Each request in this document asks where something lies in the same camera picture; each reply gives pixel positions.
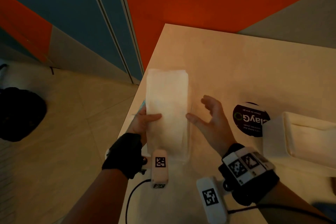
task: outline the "person's left hand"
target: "person's left hand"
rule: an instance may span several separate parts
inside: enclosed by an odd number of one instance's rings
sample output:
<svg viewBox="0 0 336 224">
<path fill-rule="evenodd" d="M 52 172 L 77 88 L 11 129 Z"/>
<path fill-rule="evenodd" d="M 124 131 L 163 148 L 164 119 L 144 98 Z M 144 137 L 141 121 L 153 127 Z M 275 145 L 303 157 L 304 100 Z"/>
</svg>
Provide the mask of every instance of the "person's left hand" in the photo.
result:
<svg viewBox="0 0 336 224">
<path fill-rule="evenodd" d="M 141 135 L 141 143 L 144 146 L 147 143 L 146 129 L 149 122 L 153 122 L 161 119 L 162 115 L 158 114 L 146 114 L 146 105 L 143 105 L 140 111 L 135 115 L 131 124 L 129 125 L 126 133 L 133 133 Z"/>
</svg>

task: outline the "table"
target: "table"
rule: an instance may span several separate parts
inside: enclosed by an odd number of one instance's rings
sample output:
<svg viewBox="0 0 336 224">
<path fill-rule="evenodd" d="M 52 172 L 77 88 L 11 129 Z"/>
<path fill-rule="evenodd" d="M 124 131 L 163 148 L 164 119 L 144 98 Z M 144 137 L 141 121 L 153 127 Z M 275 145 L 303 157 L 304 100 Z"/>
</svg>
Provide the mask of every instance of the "table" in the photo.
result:
<svg viewBox="0 0 336 224">
<path fill-rule="evenodd" d="M 233 108 L 243 102 L 257 103 L 271 119 L 283 111 L 336 122 L 336 50 L 306 44 L 166 24 L 148 68 L 129 109 L 120 135 L 145 99 L 148 69 L 185 69 L 191 85 L 192 112 L 210 120 L 200 103 L 204 94 L 221 101 L 236 140 L 263 152 L 262 138 L 242 133 L 234 124 Z M 165 189 L 141 185 L 132 195 L 128 223 L 207 223 L 196 180 L 204 176 L 221 179 L 220 156 L 191 125 L 191 158 L 185 165 L 169 166 Z M 276 165 L 280 180 L 300 197 L 335 202 L 329 178 Z M 137 174 L 128 183 L 119 223 L 131 190 L 142 180 Z M 228 209 L 238 205 L 225 196 Z M 266 223 L 258 210 L 235 213 L 230 223 Z"/>
</svg>

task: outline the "floor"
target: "floor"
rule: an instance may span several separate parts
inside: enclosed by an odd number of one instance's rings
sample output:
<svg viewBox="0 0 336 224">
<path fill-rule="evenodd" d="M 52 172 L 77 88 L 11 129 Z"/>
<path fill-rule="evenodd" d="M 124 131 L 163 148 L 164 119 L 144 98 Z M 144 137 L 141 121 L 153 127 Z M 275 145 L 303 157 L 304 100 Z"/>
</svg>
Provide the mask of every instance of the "floor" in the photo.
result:
<svg viewBox="0 0 336 224">
<path fill-rule="evenodd" d="M 101 170 L 138 86 L 8 64 L 1 86 L 39 94 L 48 112 L 22 141 L 0 139 L 0 222 L 59 223 Z"/>
</svg>

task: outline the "tissue box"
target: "tissue box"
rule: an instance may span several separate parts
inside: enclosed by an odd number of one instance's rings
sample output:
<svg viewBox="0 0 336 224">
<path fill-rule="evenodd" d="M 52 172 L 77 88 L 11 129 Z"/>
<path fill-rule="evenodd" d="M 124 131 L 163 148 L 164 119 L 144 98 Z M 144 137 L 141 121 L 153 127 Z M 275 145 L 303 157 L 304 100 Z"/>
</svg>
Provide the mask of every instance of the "tissue box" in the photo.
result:
<svg viewBox="0 0 336 224">
<path fill-rule="evenodd" d="M 283 112 L 263 124 L 263 154 L 271 162 L 336 177 L 336 124 Z"/>
</svg>

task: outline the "black cable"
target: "black cable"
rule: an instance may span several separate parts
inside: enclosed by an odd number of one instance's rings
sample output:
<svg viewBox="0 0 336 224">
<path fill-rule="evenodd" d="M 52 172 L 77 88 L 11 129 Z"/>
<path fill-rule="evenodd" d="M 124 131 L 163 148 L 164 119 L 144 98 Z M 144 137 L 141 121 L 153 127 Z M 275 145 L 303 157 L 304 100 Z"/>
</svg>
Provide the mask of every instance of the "black cable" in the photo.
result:
<svg viewBox="0 0 336 224">
<path fill-rule="evenodd" d="M 128 212 L 128 205 L 129 205 L 129 201 L 131 200 L 131 196 L 133 194 L 133 192 L 137 189 L 137 187 L 139 187 L 141 184 L 145 183 L 145 182 L 150 182 L 151 179 L 147 179 L 142 181 L 141 183 L 139 183 L 138 185 L 135 186 L 135 188 L 132 190 L 131 194 L 129 194 L 128 197 L 128 201 L 127 201 L 127 205 L 126 205 L 126 213 L 125 213 L 125 223 L 127 224 L 127 212 Z"/>
<path fill-rule="evenodd" d="M 273 209 L 283 209 L 283 210 L 288 210 L 288 211 L 292 211 L 292 212 L 297 212 L 297 213 L 302 213 L 302 214 L 306 214 L 306 215 L 310 215 L 314 218 L 320 219 L 320 220 L 324 220 L 326 222 L 329 223 L 335 223 L 334 221 L 323 217 L 321 215 L 318 215 L 316 213 L 312 213 L 303 209 L 299 209 L 296 207 L 291 207 L 291 206 L 286 206 L 286 205 L 273 205 L 273 204 L 269 204 L 269 205 L 256 205 L 256 206 L 250 206 L 250 207 L 246 207 L 246 208 L 242 208 L 242 209 L 236 209 L 236 210 L 229 210 L 227 211 L 228 214 L 233 214 L 233 213 L 238 213 L 238 212 L 244 212 L 244 211 L 248 211 L 248 210 L 252 210 L 252 209 L 266 209 L 266 208 L 273 208 Z"/>
</svg>

